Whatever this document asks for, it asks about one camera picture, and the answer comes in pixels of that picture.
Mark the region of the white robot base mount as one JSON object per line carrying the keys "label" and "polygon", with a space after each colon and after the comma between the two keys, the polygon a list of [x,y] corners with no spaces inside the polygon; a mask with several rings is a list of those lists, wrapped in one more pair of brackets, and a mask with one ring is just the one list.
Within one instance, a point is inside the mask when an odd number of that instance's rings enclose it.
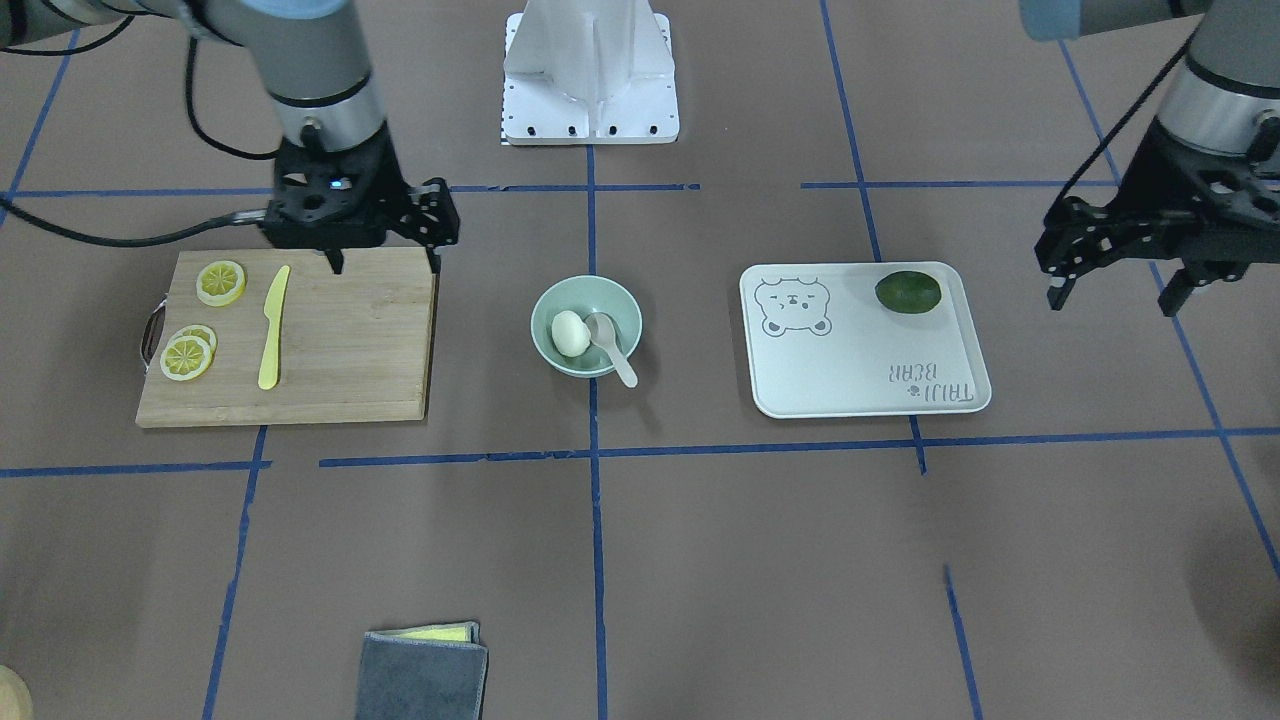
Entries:
{"label": "white robot base mount", "polygon": [[678,140],[672,26],[648,1],[529,1],[506,19],[509,146]]}

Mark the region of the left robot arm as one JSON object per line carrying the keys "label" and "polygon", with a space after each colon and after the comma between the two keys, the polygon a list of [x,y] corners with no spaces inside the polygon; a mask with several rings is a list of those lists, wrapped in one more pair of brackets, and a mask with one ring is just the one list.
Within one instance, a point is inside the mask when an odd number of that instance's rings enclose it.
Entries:
{"label": "left robot arm", "polygon": [[1198,290],[1279,260],[1279,5],[1275,1],[1023,1],[1038,41],[1199,17],[1156,74],[1171,79],[1117,192],[1096,206],[1062,187],[1036,245],[1053,310],[1123,259],[1179,260],[1158,296],[1175,316]]}

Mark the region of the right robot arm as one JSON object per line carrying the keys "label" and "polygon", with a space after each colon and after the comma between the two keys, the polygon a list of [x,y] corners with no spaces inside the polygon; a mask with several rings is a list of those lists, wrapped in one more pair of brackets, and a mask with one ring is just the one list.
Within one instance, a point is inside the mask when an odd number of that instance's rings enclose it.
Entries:
{"label": "right robot arm", "polygon": [[346,254],[381,246],[393,233],[425,250],[433,274],[438,249],[460,238],[460,215],[442,178],[410,184],[401,170],[387,110],[352,1],[5,1],[3,51],[36,56],[36,44],[73,31],[155,17],[186,28],[184,102],[195,115],[195,68],[204,41],[243,49],[282,128],[271,163],[271,197],[259,210],[214,217],[141,238],[111,238],[59,225],[3,200],[4,211],[76,242],[143,249],[233,225],[256,225],[274,249],[323,254],[334,273]]}

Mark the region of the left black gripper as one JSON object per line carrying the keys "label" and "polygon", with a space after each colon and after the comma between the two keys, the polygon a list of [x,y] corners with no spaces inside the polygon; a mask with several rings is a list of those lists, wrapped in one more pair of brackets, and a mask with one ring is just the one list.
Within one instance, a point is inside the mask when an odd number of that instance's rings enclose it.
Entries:
{"label": "left black gripper", "polygon": [[1266,184],[1275,178],[1275,118],[1254,127],[1242,155],[1203,152],[1152,122],[1110,202],[1068,196],[1047,211],[1036,259],[1051,275],[1050,309],[1064,309],[1076,278],[1121,259],[1183,261],[1158,296],[1167,318],[1211,281],[1277,263],[1277,191]]}

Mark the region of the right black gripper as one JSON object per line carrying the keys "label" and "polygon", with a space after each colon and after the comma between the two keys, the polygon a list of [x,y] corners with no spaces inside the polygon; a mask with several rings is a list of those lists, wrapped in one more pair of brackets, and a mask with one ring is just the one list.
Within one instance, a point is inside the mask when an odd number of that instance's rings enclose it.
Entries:
{"label": "right black gripper", "polygon": [[346,250],[378,247],[389,233],[422,245],[438,275],[438,247],[460,238],[448,183],[431,178],[410,186],[387,126],[340,151],[315,152],[284,138],[271,169],[271,200],[262,222],[268,241],[276,249],[325,251],[335,275],[344,272]]}

